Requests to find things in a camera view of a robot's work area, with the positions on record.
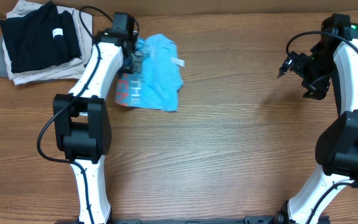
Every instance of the wooden tabletop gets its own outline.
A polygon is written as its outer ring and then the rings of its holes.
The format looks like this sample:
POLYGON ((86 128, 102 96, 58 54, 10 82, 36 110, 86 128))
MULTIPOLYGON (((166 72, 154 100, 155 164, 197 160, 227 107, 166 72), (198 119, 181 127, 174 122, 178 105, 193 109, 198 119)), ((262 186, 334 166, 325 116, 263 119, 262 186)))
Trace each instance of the wooden tabletop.
MULTIPOLYGON (((358 22, 358 12, 350 12, 358 22)), ((125 110, 108 99, 112 146, 105 173, 114 218, 242 218, 273 215, 311 175, 319 135, 336 119, 331 89, 303 99, 301 78, 277 80, 294 35, 319 30, 331 13, 139 18, 141 36, 178 45, 185 85, 175 113, 125 110)), ((94 18, 94 31, 109 27, 94 18)), ((298 52, 317 43, 303 37, 298 52)), ((52 100, 75 81, 14 86, 0 78, 0 223, 74 220, 80 206, 70 166, 42 159, 35 142, 52 100)), ((51 127, 46 154, 63 158, 51 127)), ((358 223, 358 190, 324 211, 358 223)))

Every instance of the wood grain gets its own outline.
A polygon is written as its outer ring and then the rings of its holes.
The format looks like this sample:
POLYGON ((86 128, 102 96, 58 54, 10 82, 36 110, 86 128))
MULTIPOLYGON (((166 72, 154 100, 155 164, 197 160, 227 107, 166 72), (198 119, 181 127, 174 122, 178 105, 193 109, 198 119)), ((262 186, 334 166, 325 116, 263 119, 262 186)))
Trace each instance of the wood grain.
MULTIPOLYGON (((45 4, 49 0, 31 0, 45 4)), ((0 18, 16 5, 17 0, 0 0, 0 18)), ((339 12, 358 11, 354 0, 54 0, 56 5, 76 7, 91 5, 110 15, 129 12, 135 16, 224 14, 224 13, 292 13, 292 12, 339 12)))
MULTIPOLYGON (((349 12, 358 22, 358 12, 349 12)), ((318 30, 330 13, 139 17, 141 36, 163 33, 186 60, 179 110, 127 110, 108 99, 112 147, 106 160, 115 218, 241 218, 274 214, 316 164, 318 136, 336 119, 333 91, 303 99, 301 79, 277 80, 285 45, 318 30)), ((95 31, 108 27, 94 18, 95 31)), ((306 51, 319 37, 297 40, 306 51)), ((73 220, 79 205, 69 166, 43 160, 37 135, 52 99, 75 81, 14 86, 0 78, 0 223, 73 220)), ((53 127, 42 147, 56 148, 53 127)), ((333 223, 358 223, 358 190, 326 209, 333 223)))

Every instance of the folded blue cloth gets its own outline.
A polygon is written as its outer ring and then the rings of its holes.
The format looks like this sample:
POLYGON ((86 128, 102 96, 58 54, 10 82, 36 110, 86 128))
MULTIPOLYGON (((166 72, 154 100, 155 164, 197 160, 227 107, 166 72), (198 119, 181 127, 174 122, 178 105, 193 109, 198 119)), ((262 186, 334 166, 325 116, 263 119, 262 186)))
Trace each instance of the folded blue cloth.
POLYGON ((139 39, 136 50, 142 51, 142 73, 123 74, 116 88, 116 103, 123 106, 176 111, 178 90, 183 86, 175 43, 163 34, 139 39))

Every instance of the black cloth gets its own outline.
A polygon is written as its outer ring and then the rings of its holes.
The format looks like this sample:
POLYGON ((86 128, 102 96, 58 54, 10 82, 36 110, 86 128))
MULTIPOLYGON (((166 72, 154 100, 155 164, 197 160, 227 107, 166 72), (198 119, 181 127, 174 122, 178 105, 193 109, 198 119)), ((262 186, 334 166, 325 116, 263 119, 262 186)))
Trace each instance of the black cloth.
POLYGON ((41 70, 81 57, 72 15, 59 14, 53 2, 24 17, 0 20, 12 73, 41 70), (61 28, 63 35, 53 37, 61 28))

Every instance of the white cloth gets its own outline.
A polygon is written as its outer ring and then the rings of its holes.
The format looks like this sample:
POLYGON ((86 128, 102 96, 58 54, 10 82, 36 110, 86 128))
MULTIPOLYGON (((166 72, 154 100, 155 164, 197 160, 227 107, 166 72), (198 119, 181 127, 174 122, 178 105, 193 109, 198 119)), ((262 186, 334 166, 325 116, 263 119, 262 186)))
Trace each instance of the white cloth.
MULTIPOLYGON (((15 8, 11 12, 8 12, 6 14, 6 17, 7 18, 23 17, 27 15, 29 12, 37 10, 41 6, 42 5, 38 3, 19 0, 15 8)), ((71 61, 67 63, 63 63, 57 66, 51 66, 42 70, 12 73, 12 65, 11 65, 12 62, 7 53, 5 41, 4 41, 2 43, 2 47, 4 49, 6 69, 9 79, 13 80, 15 85, 25 84, 32 81, 41 81, 41 80, 52 80, 52 79, 61 79, 61 78, 77 78, 77 79, 81 78, 82 73, 85 70, 85 64, 88 63, 88 60, 91 57, 92 39, 88 35, 88 33, 86 33, 85 28, 82 26, 82 23, 80 21, 79 10, 75 8, 57 6, 57 11, 59 14, 62 13, 63 11, 68 11, 71 15, 73 15, 73 21, 78 38, 78 45, 80 46, 80 50, 81 50, 81 57, 73 58, 71 61)), ((81 16, 85 23, 85 26, 92 33, 92 15, 83 12, 81 16)))

